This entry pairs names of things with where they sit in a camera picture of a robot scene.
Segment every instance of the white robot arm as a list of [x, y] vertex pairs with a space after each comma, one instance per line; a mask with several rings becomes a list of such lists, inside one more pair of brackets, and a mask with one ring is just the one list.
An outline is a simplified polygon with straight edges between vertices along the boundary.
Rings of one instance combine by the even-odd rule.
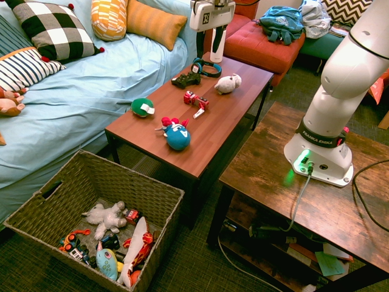
[[327, 61], [322, 85], [286, 144], [295, 172], [337, 186], [353, 178], [351, 150], [344, 128], [369, 87], [389, 68], [389, 1], [374, 0]]
[[204, 53], [205, 31], [208, 29], [214, 29], [211, 55], [216, 52], [221, 52], [222, 55], [225, 30], [232, 21], [235, 2], [233, 0], [191, 0], [190, 7], [192, 13], [189, 26], [198, 32], [196, 39], [198, 58], [201, 58]]

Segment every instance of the teal toy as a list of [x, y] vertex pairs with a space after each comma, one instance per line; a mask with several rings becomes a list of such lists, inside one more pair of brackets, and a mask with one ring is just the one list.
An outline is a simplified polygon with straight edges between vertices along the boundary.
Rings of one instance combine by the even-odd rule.
[[155, 112], [153, 102], [150, 99], [135, 99], [131, 104], [131, 110], [139, 117], [146, 117]]
[[168, 145], [178, 151], [185, 149], [190, 143], [190, 134], [186, 129], [189, 119], [179, 123], [177, 118], [169, 119], [162, 118], [162, 128], [156, 130], [163, 130], [164, 136]]
[[103, 248], [102, 242], [98, 242], [97, 245], [96, 263], [100, 272], [113, 281], [116, 281], [118, 273], [123, 268], [123, 264], [117, 261], [114, 252], [108, 248]]

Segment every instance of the franka emika robot base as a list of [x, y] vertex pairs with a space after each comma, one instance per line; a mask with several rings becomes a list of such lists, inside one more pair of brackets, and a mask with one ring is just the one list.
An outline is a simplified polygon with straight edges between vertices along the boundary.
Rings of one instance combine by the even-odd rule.
[[389, 68], [389, 1], [375, 0], [327, 61], [316, 92], [284, 155], [296, 173], [344, 187], [353, 178], [346, 124], [369, 87]]

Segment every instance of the rustic wooden side table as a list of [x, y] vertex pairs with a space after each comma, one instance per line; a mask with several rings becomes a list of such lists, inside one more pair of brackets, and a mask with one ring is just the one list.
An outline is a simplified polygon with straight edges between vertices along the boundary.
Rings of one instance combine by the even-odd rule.
[[[283, 148], [303, 115], [275, 102], [221, 175], [219, 180], [223, 186], [207, 239], [210, 246], [217, 244], [226, 217], [247, 231], [254, 219], [250, 216], [258, 215], [255, 204], [283, 220], [291, 217], [307, 177], [293, 172]], [[353, 151], [354, 173], [388, 159], [389, 147], [368, 138], [349, 133], [346, 143]], [[389, 163], [382, 163], [362, 172], [356, 181], [370, 212], [386, 226], [389, 225], [388, 178]], [[318, 291], [355, 291], [389, 278], [389, 232], [370, 219], [351, 183], [339, 188], [311, 179], [300, 201], [295, 224], [366, 264]], [[270, 268], [271, 263], [256, 259], [231, 238], [220, 236], [220, 239], [222, 245], [286, 287], [306, 291], [306, 282], [281, 275]]]

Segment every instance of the green carpet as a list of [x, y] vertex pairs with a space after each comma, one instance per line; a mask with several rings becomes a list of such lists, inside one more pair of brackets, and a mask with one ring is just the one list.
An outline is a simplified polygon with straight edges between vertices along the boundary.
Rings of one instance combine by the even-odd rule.
[[[299, 56], [280, 85], [268, 96], [261, 118], [274, 101], [306, 111], [313, 95], [320, 86], [320, 77], [315, 77], [313, 74], [316, 65], [316, 59]], [[377, 128], [378, 123], [389, 110], [389, 96], [387, 95], [388, 92], [385, 93], [380, 105], [376, 105], [373, 98], [366, 97], [348, 123], [351, 131], [389, 145], [389, 132]], [[258, 105], [259, 102], [254, 104], [250, 112], [254, 113]], [[107, 149], [99, 154], [112, 159]], [[143, 158], [141, 153], [124, 145], [119, 148], [119, 156], [122, 164], [127, 167], [134, 167]], [[150, 158], [145, 159], [138, 166], [137, 171], [161, 179], [169, 177], [169, 172]], [[261, 281], [235, 269], [218, 248], [210, 249], [207, 246], [205, 241], [220, 189], [221, 185], [218, 182], [214, 183], [193, 230], [189, 230], [184, 225], [179, 227], [177, 237], [160, 263], [148, 292], [276, 291]], [[106, 291], [82, 274], [71, 270], [65, 264], [47, 255], [39, 246], [28, 244], [20, 235], [6, 229], [0, 233], [0, 236], [0, 251], [2, 251], [0, 291]], [[263, 273], [246, 265], [233, 255], [228, 255], [240, 268], [277, 285], [275, 281], [265, 277]], [[361, 263], [356, 261], [351, 270], [359, 266]], [[376, 283], [360, 291], [389, 291], [389, 281]]]

